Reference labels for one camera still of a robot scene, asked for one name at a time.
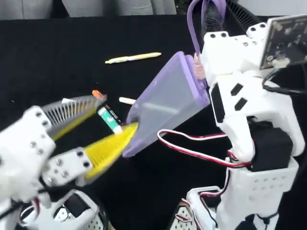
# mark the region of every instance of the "orange cap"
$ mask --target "orange cap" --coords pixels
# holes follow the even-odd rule
[[[103,100],[104,96],[102,95],[101,92],[99,92],[98,90],[93,90],[92,91],[92,95],[97,99],[97,100]]]

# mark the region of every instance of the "yellow pen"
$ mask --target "yellow pen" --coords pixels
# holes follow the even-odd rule
[[[134,55],[134,56],[117,57],[117,58],[112,58],[108,61],[105,61],[105,63],[113,64],[113,63],[120,63],[120,62],[125,62],[125,61],[135,61],[135,60],[141,60],[141,59],[146,59],[146,58],[155,58],[160,55],[161,53],[155,52],[155,53],[149,53],[149,54],[139,54],[139,55]]]

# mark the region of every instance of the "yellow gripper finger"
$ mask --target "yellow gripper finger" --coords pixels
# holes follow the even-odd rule
[[[103,138],[85,148],[85,152],[93,164],[93,168],[86,174],[86,179],[102,173],[113,164],[130,143],[138,129],[139,123],[132,123],[123,128],[120,134],[113,134]]]

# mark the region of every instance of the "gray curtain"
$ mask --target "gray curtain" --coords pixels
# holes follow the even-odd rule
[[[0,20],[48,18],[53,0],[0,0]]]
[[[174,0],[62,0],[71,17],[176,14]],[[1,19],[50,17],[52,0],[0,0]]]

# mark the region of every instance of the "green label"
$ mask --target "green label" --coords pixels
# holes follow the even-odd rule
[[[106,110],[106,108],[101,108],[98,111],[98,114],[100,117],[106,122],[106,124],[114,130],[116,127],[120,126],[116,120],[113,118],[113,116]]]

